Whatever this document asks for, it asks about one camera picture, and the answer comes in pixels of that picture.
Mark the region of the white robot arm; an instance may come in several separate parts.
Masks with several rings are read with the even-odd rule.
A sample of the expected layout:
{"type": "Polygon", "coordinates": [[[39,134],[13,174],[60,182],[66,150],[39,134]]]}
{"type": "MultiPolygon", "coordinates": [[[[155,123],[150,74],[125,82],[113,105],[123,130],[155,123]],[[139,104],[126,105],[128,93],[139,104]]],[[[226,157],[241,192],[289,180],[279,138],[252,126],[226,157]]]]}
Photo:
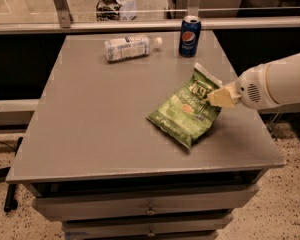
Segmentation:
{"type": "Polygon", "coordinates": [[[256,110],[300,103],[300,53],[244,71],[209,93],[207,100],[212,106],[233,108],[241,103],[256,110]]]}

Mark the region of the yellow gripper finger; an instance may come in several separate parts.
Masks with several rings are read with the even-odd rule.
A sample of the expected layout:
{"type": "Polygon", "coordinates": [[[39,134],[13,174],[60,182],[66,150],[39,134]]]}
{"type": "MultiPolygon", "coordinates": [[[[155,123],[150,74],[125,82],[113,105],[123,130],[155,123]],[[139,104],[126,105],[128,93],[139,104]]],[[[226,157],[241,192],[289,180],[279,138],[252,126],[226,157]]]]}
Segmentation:
{"type": "Polygon", "coordinates": [[[225,86],[207,95],[207,100],[212,106],[233,108],[240,100],[241,95],[234,87],[225,86]]]}

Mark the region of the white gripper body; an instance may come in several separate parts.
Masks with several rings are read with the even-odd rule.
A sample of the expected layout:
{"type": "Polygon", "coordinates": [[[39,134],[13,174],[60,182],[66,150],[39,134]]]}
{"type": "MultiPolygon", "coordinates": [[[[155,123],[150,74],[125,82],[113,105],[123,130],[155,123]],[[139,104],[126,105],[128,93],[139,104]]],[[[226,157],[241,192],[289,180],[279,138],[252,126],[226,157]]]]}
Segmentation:
{"type": "Polygon", "coordinates": [[[235,81],[240,103],[251,109],[270,109],[278,106],[268,88],[267,64],[260,64],[244,71],[235,81]]]}

